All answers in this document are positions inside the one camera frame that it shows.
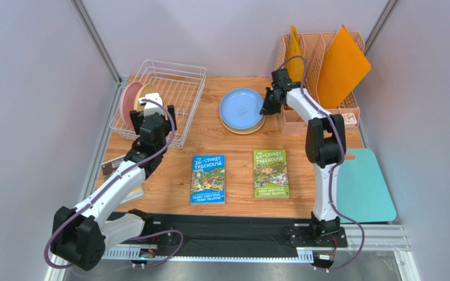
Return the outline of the blue plate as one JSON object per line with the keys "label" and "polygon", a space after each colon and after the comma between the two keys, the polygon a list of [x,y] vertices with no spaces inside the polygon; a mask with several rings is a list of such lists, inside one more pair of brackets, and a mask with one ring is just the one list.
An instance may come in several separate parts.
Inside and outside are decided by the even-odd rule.
{"label": "blue plate", "polygon": [[263,99],[258,92],[250,88],[236,88],[229,91],[220,101],[219,114],[237,114],[239,116],[260,115]]}

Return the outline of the pink plate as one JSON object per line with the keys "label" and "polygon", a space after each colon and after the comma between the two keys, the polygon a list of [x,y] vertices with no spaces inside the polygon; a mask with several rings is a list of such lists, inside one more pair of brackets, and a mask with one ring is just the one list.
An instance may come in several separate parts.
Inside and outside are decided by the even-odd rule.
{"label": "pink plate", "polygon": [[130,112],[134,109],[135,99],[138,91],[142,88],[143,84],[140,82],[129,83],[121,94],[121,100],[119,105],[119,113],[124,124],[133,129],[134,126],[131,121]]}

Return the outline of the tan yellow plate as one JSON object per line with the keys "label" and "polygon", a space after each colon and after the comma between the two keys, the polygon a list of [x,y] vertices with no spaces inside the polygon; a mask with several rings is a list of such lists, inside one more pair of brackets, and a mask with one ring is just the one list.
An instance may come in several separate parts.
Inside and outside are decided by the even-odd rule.
{"label": "tan yellow plate", "polygon": [[147,94],[154,94],[157,93],[158,89],[153,85],[153,84],[144,84],[137,92],[136,96],[135,96],[135,101],[134,101],[134,107],[133,110],[136,111],[142,111],[144,108],[144,105],[140,104],[140,99],[141,98],[145,98],[145,96]]}

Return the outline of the cream yellow plate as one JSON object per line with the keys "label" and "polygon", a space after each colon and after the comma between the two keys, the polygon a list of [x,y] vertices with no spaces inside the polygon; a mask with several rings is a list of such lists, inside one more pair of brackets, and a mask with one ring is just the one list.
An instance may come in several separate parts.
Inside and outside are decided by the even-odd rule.
{"label": "cream yellow plate", "polygon": [[239,135],[248,135],[258,131],[265,122],[265,116],[263,115],[250,115],[239,116],[237,114],[221,114],[220,120],[223,126]]}

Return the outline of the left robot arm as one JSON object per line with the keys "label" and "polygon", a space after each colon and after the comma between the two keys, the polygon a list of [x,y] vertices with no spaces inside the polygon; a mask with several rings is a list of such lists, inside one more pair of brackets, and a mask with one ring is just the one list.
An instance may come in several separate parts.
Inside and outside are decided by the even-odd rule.
{"label": "left robot arm", "polygon": [[114,221],[109,217],[131,190],[157,169],[173,141],[177,130],[175,107],[154,105],[159,108],[154,114],[131,111],[139,137],[114,175],[73,208],[61,207],[55,213],[52,236],[43,254],[50,267],[76,266],[88,271],[106,250],[125,241],[151,237],[143,235],[151,216],[140,210],[131,210]]}

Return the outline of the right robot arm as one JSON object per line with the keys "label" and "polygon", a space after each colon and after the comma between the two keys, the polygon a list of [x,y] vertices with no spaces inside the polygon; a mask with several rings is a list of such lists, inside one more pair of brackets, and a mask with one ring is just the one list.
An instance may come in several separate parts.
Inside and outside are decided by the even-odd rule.
{"label": "right robot arm", "polygon": [[261,115],[273,115],[286,105],[305,121],[305,153],[315,171],[316,200],[311,213],[309,240],[315,245],[332,242],[340,231],[335,194],[339,166],[346,153],[345,123],[341,115],[322,108],[285,68],[271,73]]}

